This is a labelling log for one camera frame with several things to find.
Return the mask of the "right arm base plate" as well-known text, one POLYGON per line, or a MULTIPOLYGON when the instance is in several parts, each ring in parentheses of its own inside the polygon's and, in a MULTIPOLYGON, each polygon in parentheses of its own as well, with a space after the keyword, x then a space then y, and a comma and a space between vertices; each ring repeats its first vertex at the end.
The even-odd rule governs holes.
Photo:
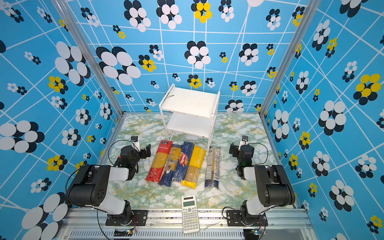
POLYGON ((227 219, 229 227, 267 227, 268 220, 266 214, 249 215, 240 210, 226 210, 224 217, 227 219))

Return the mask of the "blue clear spaghetti bag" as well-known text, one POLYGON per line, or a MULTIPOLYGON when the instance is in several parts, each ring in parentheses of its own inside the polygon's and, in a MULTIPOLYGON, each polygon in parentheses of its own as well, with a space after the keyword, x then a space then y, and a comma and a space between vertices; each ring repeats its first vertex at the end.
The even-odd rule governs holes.
POLYGON ((174 176, 176 166, 181 154, 182 145, 173 144, 166 161, 163 175, 159 181, 159 185, 170 187, 172 184, 172 178, 174 176))

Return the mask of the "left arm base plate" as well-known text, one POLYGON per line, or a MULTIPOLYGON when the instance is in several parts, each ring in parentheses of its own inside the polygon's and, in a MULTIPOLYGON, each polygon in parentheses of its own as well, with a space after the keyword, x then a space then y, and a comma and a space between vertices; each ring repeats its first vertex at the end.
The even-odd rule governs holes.
POLYGON ((114 227, 145 226, 148 212, 148 210, 130 210, 120 215, 107 215, 105 225, 114 227))

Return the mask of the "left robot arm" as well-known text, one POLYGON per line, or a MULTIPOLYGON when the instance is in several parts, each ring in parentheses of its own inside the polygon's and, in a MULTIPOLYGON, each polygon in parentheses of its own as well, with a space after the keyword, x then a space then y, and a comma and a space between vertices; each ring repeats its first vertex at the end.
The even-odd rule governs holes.
POLYGON ((113 166, 85 165, 78 169, 69 188, 67 199, 71 205, 95 208, 107 214, 106 226, 145 226, 147 210, 132 210, 127 200, 108 193, 109 182, 131 181, 139 172, 139 161, 151 156, 151 145, 136 149, 136 144, 123 147, 113 166))

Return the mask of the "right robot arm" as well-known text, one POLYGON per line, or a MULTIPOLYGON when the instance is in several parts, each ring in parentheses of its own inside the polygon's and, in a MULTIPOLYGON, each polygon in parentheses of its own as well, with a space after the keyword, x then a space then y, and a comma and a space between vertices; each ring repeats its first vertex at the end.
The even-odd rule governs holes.
POLYGON ((229 153, 237 158, 236 171, 243 180, 250 180, 256 184, 257 196, 244 201, 241 209, 241 221, 246 226, 262 224, 267 226, 266 212, 276 207, 295 204, 295 193, 281 165, 268 166, 253 164, 252 157, 255 148, 251 145, 230 145, 229 153))

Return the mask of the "red spaghetti bag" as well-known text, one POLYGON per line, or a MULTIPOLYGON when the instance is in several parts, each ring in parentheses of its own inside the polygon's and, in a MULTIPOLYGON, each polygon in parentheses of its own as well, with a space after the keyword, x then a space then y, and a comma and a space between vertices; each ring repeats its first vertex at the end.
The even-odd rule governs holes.
POLYGON ((146 181, 158 183, 162 177, 163 169, 171 151, 173 142, 161 141, 157 152, 155 154, 154 161, 149 170, 146 181))

